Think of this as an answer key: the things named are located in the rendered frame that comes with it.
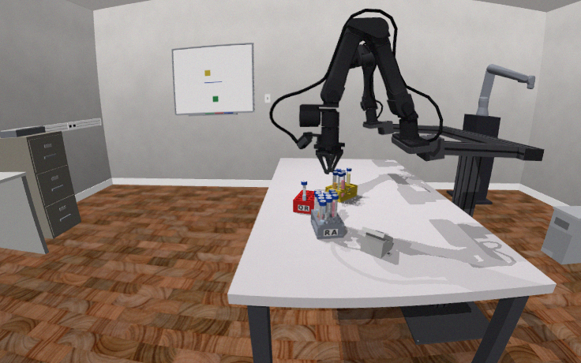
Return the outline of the yellow tube rack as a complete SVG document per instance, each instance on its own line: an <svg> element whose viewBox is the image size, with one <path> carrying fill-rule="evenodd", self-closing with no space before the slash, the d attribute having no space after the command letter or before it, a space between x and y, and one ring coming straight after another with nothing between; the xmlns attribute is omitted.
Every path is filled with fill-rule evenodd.
<svg viewBox="0 0 581 363"><path fill-rule="evenodd" d="M325 187L325 192L328 192L329 189L332 189L332 185ZM349 191L349 192L347 192L347 191ZM351 183L348 185L345 182L345 189L342 189L341 191L339 191L339 190L336 189L336 192L339 195L338 202L341 203L341 202L343 202L345 200L348 200L348 199L350 199L350 198L352 198L354 196L357 196L357 191L358 191L358 186L357 185L354 185L354 184L351 184ZM341 197L341 193L345 193L345 195L343 197Z"/></svg>

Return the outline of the red rack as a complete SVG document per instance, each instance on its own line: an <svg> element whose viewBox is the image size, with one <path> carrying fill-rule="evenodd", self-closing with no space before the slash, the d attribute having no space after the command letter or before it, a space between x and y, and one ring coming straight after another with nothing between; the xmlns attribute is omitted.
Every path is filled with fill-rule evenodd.
<svg viewBox="0 0 581 363"><path fill-rule="evenodd" d="M306 201L302 200L302 191L293 199L293 212L311 214L314 209L314 191L306 190Z"/></svg>

